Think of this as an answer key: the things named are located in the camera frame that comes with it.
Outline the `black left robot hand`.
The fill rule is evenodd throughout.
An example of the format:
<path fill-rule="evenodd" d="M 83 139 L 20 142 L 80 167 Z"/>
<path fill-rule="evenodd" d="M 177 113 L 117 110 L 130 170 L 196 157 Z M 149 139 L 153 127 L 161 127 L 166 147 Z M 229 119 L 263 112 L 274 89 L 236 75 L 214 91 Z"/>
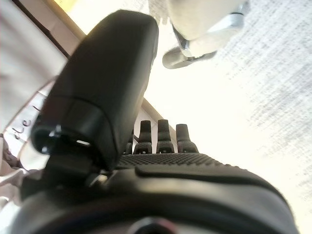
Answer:
<path fill-rule="evenodd" d="M 49 159 L 22 182 L 14 234 L 296 234 L 282 194 L 261 177 L 200 154 L 187 126 L 173 147 L 158 122 L 130 151 L 157 53 L 158 26 L 119 10 L 71 55 L 31 129 Z"/>

